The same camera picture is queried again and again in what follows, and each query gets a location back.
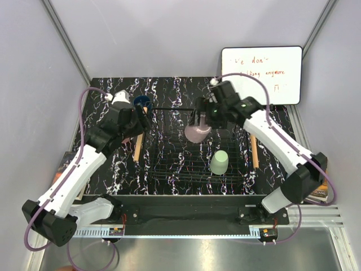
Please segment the lilac mug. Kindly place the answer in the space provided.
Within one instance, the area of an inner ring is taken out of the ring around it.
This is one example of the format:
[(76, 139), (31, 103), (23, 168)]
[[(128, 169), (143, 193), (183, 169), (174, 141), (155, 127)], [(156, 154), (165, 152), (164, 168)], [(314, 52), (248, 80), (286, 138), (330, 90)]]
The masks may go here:
[(189, 126), (187, 125), (184, 130), (186, 138), (192, 143), (202, 142), (208, 134), (211, 132), (212, 128), (209, 126)]

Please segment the dark blue mug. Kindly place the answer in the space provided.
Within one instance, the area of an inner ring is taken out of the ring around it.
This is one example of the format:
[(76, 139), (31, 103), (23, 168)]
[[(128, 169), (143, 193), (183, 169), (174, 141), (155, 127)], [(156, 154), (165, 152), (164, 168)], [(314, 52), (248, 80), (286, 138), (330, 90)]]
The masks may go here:
[(133, 100), (133, 105), (141, 105), (142, 107), (146, 107), (149, 112), (152, 108), (153, 102), (148, 96), (140, 95)]

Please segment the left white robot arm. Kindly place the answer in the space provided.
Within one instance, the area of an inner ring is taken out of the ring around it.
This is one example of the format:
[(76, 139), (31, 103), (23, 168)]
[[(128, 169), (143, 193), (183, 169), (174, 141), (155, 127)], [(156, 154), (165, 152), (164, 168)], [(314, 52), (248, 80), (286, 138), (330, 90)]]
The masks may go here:
[(110, 195), (72, 206), (90, 177), (117, 150), (122, 141), (143, 134), (151, 127), (141, 104), (114, 102), (103, 121), (82, 133), (85, 139), (74, 159), (59, 179), (38, 200), (27, 200), (21, 210), (34, 230), (58, 247), (68, 243), (78, 228), (106, 220), (114, 224), (122, 218), (122, 203)]

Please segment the light green cup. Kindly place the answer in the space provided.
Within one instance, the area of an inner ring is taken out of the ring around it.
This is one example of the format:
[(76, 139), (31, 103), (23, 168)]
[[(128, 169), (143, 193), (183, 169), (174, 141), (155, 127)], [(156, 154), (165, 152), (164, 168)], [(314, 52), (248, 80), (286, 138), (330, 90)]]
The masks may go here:
[(218, 150), (210, 162), (210, 170), (213, 174), (223, 175), (228, 169), (228, 154), (223, 150)]

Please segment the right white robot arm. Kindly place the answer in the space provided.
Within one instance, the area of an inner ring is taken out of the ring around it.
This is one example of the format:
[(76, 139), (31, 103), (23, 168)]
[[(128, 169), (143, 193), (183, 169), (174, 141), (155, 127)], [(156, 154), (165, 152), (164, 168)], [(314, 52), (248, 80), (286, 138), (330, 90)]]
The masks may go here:
[(259, 222), (270, 223), (277, 211), (300, 204), (322, 185), (327, 168), (327, 157), (323, 153), (313, 154), (299, 145), (256, 99), (240, 98), (231, 82), (216, 83), (210, 91), (210, 97), (195, 99), (190, 126), (205, 124), (213, 129), (225, 129), (228, 123), (234, 123), (270, 150), (288, 175), (280, 187), (262, 199), (256, 209)]

